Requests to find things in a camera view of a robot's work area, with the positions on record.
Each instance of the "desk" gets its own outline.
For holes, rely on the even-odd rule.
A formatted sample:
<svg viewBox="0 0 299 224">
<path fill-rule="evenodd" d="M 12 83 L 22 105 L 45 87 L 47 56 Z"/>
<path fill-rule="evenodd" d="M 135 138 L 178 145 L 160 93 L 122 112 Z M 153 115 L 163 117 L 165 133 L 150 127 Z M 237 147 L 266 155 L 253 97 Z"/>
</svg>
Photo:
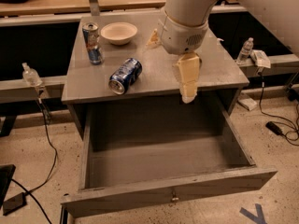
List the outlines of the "desk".
<svg viewBox="0 0 299 224">
<path fill-rule="evenodd" d="M 162 7 L 165 0 L 98 0 L 101 10 Z M 89 12 L 89 0 L 29 0 L 21 4 L 0 3 L 0 16 Z"/>
<path fill-rule="evenodd" d="M 84 140 L 78 193 L 62 200 L 73 217 L 260 189 L 276 172 L 256 167 L 229 119 L 248 80 L 211 31 L 197 50 L 197 98 L 179 103 L 171 71 L 178 56 L 145 47 L 159 15 L 110 13 L 80 23 L 62 97 Z M 102 39 L 105 62 L 91 65 L 81 31 L 87 21 L 100 29 L 127 21 L 138 33 L 121 47 Z M 107 83 L 127 57 L 143 72 L 117 95 Z"/>
</svg>

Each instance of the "white bowl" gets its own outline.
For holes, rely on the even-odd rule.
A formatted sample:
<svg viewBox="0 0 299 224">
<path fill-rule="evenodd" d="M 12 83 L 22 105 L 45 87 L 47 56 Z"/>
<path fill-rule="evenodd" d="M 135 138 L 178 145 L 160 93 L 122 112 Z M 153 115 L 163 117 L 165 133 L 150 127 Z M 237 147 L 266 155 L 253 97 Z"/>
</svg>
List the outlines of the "white bowl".
<svg viewBox="0 0 299 224">
<path fill-rule="evenodd" d="M 101 36 L 114 45 L 129 43 L 136 33 L 137 28 L 127 22 L 111 23 L 101 30 Z"/>
</svg>

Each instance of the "can lying on its side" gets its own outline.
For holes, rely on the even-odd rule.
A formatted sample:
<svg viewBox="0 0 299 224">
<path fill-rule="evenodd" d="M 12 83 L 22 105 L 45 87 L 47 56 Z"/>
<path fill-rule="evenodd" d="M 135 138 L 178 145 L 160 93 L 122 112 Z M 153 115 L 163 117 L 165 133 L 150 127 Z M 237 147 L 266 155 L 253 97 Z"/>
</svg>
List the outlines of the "can lying on its side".
<svg viewBox="0 0 299 224">
<path fill-rule="evenodd" d="M 110 77 L 109 87 L 117 94 L 124 94 L 128 91 L 129 86 L 134 84 L 141 72 L 141 63 L 134 58 L 129 58 Z"/>
<path fill-rule="evenodd" d="M 99 45 L 99 26 L 95 22 L 85 23 L 82 27 L 83 36 L 90 62 L 101 64 L 104 61 L 103 51 Z"/>
</svg>

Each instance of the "floor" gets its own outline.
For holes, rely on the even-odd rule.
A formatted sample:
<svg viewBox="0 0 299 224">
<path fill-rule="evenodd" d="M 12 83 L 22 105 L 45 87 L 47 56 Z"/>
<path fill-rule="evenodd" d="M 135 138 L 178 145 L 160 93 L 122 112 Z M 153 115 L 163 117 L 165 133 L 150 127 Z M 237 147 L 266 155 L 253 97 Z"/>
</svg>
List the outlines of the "floor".
<svg viewBox="0 0 299 224">
<path fill-rule="evenodd" d="M 258 91 L 249 91 L 249 95 L 259 101 Z M 280 115 L 292 121 L 297 118 L 296 102 L 290 102 L 283 92 L 266 90 L 262 106 L 264 112 Z M 290 145 L 281 136 L 267 130 L 265 123 L 275 119 L 263 115 L 259 107 L 248 111 L 236 104 L 231 120 L 257 165 L 275 166 L 278 169 L 278 173 L 262 189 L 78 218 L 73 222 L 77 224 L 299 223 L 299 147 Z M 49 183 L 37 190 L 34 195 L 44 207 L 51 223 L 59 223 L 61 197 L 66 193 L 72 194 L 77 191 L 83 143 L 67 111 L 53 112 L 48 130 L 50 141 L 58 149 L 59 160 Z M 14 179 L 28 189 L 45 180 L 52 166 L 53 155 L 40 114 L 18 116 L 10 136 L 0 138 L 1 164 L 15 164 L 17 169 Z M 12 183 L 7 198 L 20 192 L 21 189 Z M 25 207 L 7 217 L 3 217 L 1 211 L 0 223 L 48 223 L 30 197 L 27 197 L 27 202 Z"/>
</svg>

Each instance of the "blue can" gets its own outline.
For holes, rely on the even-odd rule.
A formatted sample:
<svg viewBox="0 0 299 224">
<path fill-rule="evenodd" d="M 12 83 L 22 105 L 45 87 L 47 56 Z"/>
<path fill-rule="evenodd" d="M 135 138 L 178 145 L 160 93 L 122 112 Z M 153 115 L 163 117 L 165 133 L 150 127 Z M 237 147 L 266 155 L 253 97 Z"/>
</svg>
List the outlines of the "blue can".
<svg viewBox="0 0 299 224">
<path fill-rule="evenodd" d="M 129 86 L 134 84 L 141 72 L 141 63 L 137 59 L 128 58 L 110 77 L 108 85 L 115 93 L 124 94 L 128 91 Z"/>
<path fill-rule="evenodd" d="M 95 22 L 88 22 L 83 25 L 83 36 L 87 53 L 91 64 L 104 62 L 103 51 L 99 45 L 99 26 Z"/>
</svg>

